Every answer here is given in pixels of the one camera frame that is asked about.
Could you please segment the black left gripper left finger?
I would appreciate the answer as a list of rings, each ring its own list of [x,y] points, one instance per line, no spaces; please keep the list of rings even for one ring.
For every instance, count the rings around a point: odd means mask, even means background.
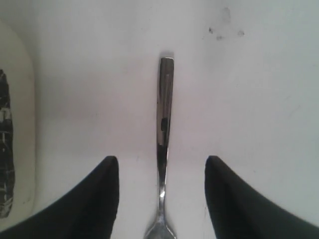
[[[3,232],[2,239],[109,239],[119,205],[119,164],[107,156],[49,207]]]

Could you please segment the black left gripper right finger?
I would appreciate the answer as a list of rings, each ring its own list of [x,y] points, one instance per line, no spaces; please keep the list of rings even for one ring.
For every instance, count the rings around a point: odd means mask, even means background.
[[[261,195],[218,156],[205,164],[205,197],[218,239],[317,239],[318,227]]]

